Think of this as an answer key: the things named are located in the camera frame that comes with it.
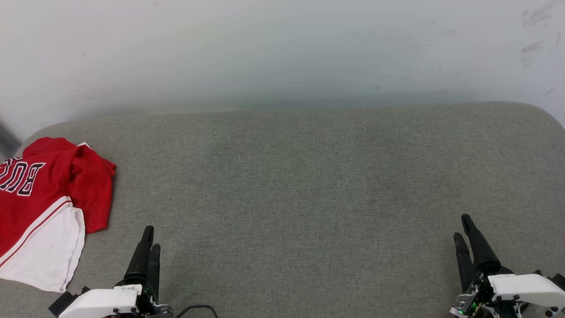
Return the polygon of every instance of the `gray fabric surface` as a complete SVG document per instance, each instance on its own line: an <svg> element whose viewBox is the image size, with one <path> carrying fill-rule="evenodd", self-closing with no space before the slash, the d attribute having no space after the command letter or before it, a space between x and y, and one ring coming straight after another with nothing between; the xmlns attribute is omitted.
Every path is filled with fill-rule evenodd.
<svg viewBox="0 0 565 318"><path fill-rule="evenodd" d="M565 132L531 106L109 117L24 146L42 136L118 166L74 293L118 282L145 225L161 300L220 318L449 317L462 213L516 273L565 272ZM2 316L48 317L57 296L0 281Z"/></svg>

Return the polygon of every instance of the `white wall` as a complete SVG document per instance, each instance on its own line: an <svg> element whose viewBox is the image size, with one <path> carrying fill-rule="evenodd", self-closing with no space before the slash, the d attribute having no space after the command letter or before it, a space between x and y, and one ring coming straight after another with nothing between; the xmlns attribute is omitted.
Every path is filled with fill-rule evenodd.
<svg viewBox="0 0 565 318"><path fill-rule="evenodd" d="M0 121L519 101L565 123L565 0L0 0Z"/></svg>

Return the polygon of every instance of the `white stripe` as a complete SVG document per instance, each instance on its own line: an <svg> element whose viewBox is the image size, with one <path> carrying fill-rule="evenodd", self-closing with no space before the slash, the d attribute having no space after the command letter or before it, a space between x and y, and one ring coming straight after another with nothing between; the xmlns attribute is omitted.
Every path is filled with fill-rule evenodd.
<svg viewBox="0 0 565 318"><path fill-rule="evenodd" d="M68 196L61 197L59 200L55 201L50 207L48 207L47 210L41 213L41 215L28 226L28 228L25 230L24 234L20 237L18 242L14 244L14 246L12 246L12 248L10 248L9 251L7 251L4 255L0 257L0 264L2 264L6 259L8 259L25 242L25 239L31 234L31 232L33 231L33 229L35 229L36 226L41 224L41 222L45 221L49 217L49 215L53 213L55 209L57 209L57 207L63 204L63 202L70 200L71 198Z"/></svg>

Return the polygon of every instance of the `scuff mark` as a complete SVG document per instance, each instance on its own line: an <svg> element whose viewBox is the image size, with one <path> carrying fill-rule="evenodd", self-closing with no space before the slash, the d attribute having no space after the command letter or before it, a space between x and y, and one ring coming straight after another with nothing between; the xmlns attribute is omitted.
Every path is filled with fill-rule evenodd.
<svg viewBox="0 0 565 318"><path fill-rule="evenodd" d="M544 47L545 40L541 40L535 43L532 43L520 51L522 56L522 67L528 67L532 65L532 54L535 51L541 50Z"/></svg>
<svg viewBox="0 0 565 318"><path fill-rule="evenodd" d="M565 0L548 0L539 8L525 10L522 13L524 29L546 27L547 20L553 17L551 11L564 3Z"/></svg>

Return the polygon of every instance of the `white fabric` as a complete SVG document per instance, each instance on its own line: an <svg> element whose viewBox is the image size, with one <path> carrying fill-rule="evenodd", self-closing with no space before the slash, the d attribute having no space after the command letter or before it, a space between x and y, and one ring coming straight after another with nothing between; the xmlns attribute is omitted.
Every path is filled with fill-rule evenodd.
<svg viewBox="0 0 565 318"><path fill-rule="evenodd" d="M5 259L11 255L0 268L0 278L64 292L79 263L84 235L82 210L73 207L69 197L62 197L2 256Z"/></svg>

